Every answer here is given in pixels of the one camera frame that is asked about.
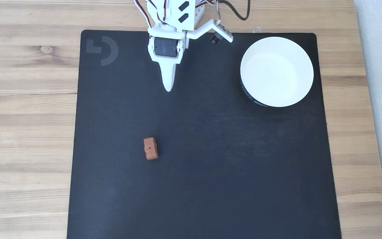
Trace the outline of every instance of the red wire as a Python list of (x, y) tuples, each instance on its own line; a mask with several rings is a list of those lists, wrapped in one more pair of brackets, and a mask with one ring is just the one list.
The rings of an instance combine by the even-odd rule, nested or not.
[(166, 21), (166, 7), (167, 7), (167, 0), (165, 0), (165, 5), (164, 5), (165, 15), (163, 17), (163, 21)]

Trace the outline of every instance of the cable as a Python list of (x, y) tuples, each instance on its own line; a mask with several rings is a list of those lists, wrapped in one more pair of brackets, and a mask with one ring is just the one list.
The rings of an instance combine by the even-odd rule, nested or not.
[(215, 4), (212, 2), (212, 0), (203, 0), (200, 3), (198, 3), (195, 7), (198, 8), (199, 6), (209, 4), (210, 6), (214, 6)]
[(141, 12), (141, 14), (144, 16), (145, 18), (145, 21), (147, 21), (147, 25), (149, 28), (151, 28), (151, 24), (150, 24), (150, 18), (148, 17), (147, 13), (144, 11), (144, 9), (142, 8), (141, 4), (138, 2), (138, 0), (134, 0), (134, 3), (135, 3), (135, 6), (137, 6), (137, 8), (139, 9), (139, 11)]
[(215, 0), (215, 4), (216, 4), (216, 12), (218, 14), (218, 21), (220, 22), (220, 12), (219, 12), (219, 0)]
[(232, 12), (234, 12), (235, 15), (236, 15), (239, 19), (241, 19), (241, 20), (243, 20), (243, 21), (245, 21), (245, 20), (248, 19), (249, 15), (250, 15), (250, 0), (248, 0), (248, 4), (247, 4), (247, 15), (245, 16), (245, 18), (243, 18), (243, 17), (237, 12), (237, 9), (235, 9), (235, 7), (234, 7), (230, 2), (228, 2), (227, 0), (217, 0), (217, 1), (218, 1), (219, 3), (225, 3), (226, 5), (228, 5), (228, 6), (231, 8)]
[(160, 19), (160, 17), (159, 17), (159, 12), (157, 11), (157, 7), (156, 7), (156, 5), (153, 3), (153, 1), (151, 1), (151, 0), (147, 0), (147, 2), (149, 2), (151, 5), (153, 5), (153, 7), (156, 9), (157, 19), (158, 19), (159, 21), (161, 21), (162, 23), (166, 24), (164, 21), (162, 21), (162, 20)]
[(165, 4), (164, 4), (165, 15), (163, 17), (163, 21), (166, 21), (166, 8), (167, 8), (167, 0), (165, 0)]

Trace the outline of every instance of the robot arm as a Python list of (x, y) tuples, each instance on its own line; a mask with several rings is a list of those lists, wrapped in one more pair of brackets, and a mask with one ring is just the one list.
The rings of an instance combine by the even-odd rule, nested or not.
[[(219, 2), (232, 5), (224, 0), (146, 0), (147, 11), (153, 18), (155, 25), (150, 25), (150, 19), (138, 0), (135, 5), (144, 15), (148, 25), (150, 40), (148, 52), (153, 61), (159, 63), (162, 82), (166, 91), (171, 91), (175, 79), (176, 65), (181, 63), (184, 51), (188, 48), (189, 40), (195, 40), (204, 33), (213, 29), (215, 31), (212, 42), (217, 44), (225, 38), (232, 42), (233, 37), (225, 27), (220, 24)], [(248, 1), (248, 18), (250, 0)], [(198, 29), (195, 29), (204, 14), (205, 4), (216, 7), (218, 20), (211, 19)]]

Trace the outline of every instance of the wood knot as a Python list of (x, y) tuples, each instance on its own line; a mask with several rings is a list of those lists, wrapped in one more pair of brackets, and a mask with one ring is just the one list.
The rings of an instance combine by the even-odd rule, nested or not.
[(41, 47), (41, 51), (42, 53), (44, 54), (49, 54), (49, 53), (52, 53), (53, 52), (53, 48), (50, 46), (50, 45), (43, 45)]

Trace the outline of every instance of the black wire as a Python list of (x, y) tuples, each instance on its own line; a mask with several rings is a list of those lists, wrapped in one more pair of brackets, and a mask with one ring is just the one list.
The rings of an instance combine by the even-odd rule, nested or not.
[(247, 15), (245, 16), (245, 18), (243, 18), (238, 12), (237, 12), (237, 9), (235, 9), (235, 7), (230, 3), (228, 2), (227, 0), (218, 0), (219, 3), (225, 3), (226, 5), (228, 5), (232, 12), (235, 13), (235, 15), (237, 15), (237, 17), (243, 21), (247, 20), (248, 16), (250, 15), (250, 0), (248, 0), (248, 4), (247, 4)]

